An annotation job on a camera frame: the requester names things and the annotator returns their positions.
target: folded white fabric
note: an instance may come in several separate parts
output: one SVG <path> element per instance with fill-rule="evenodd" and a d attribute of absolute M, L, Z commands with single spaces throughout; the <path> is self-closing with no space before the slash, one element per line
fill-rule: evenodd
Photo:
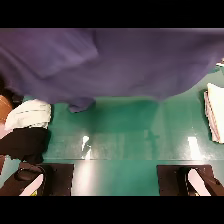
<path fill-rule="evenodd" d="M 5 130 L 25 127 L 47 128 L 50 119 L 50 104 L 40 100 L 28 100 L 8 114 Z"/>
<path fill-rule="evenodd" d="M 212 140 L 224 143 L 224 88 L 208 83 L 205 92 L 205 113 L 209 120 Z"/>

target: green surface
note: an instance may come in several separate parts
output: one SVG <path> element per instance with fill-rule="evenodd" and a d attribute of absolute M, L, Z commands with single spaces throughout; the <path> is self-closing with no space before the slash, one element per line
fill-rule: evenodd
<path fill-rule="evenodd" d="M 45 162 L 75 164 L 72 195 L 159 195 L 158 164 L 211 164 L 224 184 L 224 145 L 211 141 L 203 99 L 208 82 L 224 87 L 223 74 L 216 67 L 164 102 L 100 98 L 76 114 L 57 104 Z M 89 141 L 82 150 L 84 136 Z M 17 167 L 18 161 L 7 159 L 0 184 Z"/>

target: stack of fabric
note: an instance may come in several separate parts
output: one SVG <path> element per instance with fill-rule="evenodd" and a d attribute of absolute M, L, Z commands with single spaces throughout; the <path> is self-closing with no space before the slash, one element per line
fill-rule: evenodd
<path fill-rule="evenodd" d="M 12 132 L 0 140 L 0 155 L 30 164 L 41 163 L 47 149 L 50 119 L 51 106 L 39 100 L 26 101 L 12 110 L 5 123 L 5 130 Z"/>
<path fill-rule="evenodd" d="M 205 114 L 208 117 L 212 141 L 224 143 L 224 88 L 208 83 L 204 93 Z"/>

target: black cloth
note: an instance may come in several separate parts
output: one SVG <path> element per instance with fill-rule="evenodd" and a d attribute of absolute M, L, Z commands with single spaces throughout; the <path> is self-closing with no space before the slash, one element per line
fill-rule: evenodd
<path fill-rule="evenodd" d="M 0 140 L 0 155 L 9 155 L 30 164 L 43 161 L 47 149 L 49 131 L 45 128 L 18 128 Z"/>

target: dark blue cloth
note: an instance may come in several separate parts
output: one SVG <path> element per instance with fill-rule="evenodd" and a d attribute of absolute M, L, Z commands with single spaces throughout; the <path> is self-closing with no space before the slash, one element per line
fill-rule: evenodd
<path fill-rule="evenodd" d="M 97 96 L 164 99 L 224 55 L 224 29 L 0 28 L 0 73 L 48 103 Z"/>

